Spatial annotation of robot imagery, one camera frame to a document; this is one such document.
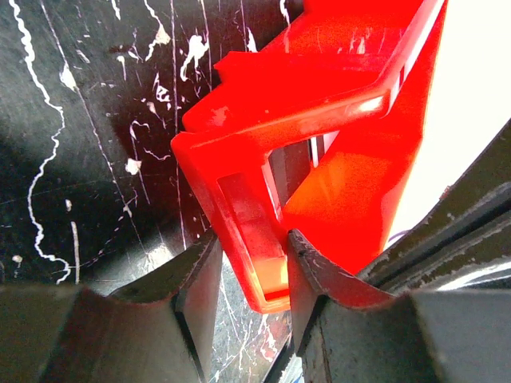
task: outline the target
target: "black marble table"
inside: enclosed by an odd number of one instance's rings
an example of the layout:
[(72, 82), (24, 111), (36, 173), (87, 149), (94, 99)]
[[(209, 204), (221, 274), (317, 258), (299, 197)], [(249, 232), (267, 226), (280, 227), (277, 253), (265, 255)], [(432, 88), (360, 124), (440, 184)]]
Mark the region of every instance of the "black marble table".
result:
[[(108, 294), (209, 227), (170, 151), (231, 50), (262, 48), (296, 0), (0, 2), (0, 266), (7, 282)], [(211, 381), (260, 381), (289, 334), (224, 258)]]

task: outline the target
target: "glossy red surface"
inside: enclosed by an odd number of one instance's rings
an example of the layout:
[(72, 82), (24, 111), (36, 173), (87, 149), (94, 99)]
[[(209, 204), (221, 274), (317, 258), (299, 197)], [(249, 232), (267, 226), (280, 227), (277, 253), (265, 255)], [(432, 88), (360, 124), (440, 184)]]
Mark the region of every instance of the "glossy red surface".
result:
[[(292, 228), (353, 274), (381, 251), (421, 143), (445, 10), (310, 0), (260, 53), (216, 65), (222, 85), (185, 114), (172, 149), (253, 310), (289, 307)], [(271, 152), (335, 131), (280, 206)]]

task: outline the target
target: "red container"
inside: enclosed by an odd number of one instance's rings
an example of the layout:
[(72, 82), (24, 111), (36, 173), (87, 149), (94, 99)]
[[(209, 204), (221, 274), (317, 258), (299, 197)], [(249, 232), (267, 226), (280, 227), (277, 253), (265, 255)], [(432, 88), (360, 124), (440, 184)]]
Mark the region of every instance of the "red container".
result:
[[(415, 155), (443, 0), (305, 2), (260, 53), (232, 52), (222, 85), (172, 149), (253, 310), (289, 308), (286, 234), (298, 228), (356, 274), (381, 251)], [(280, 206), (271, 152), (337, 132)]]

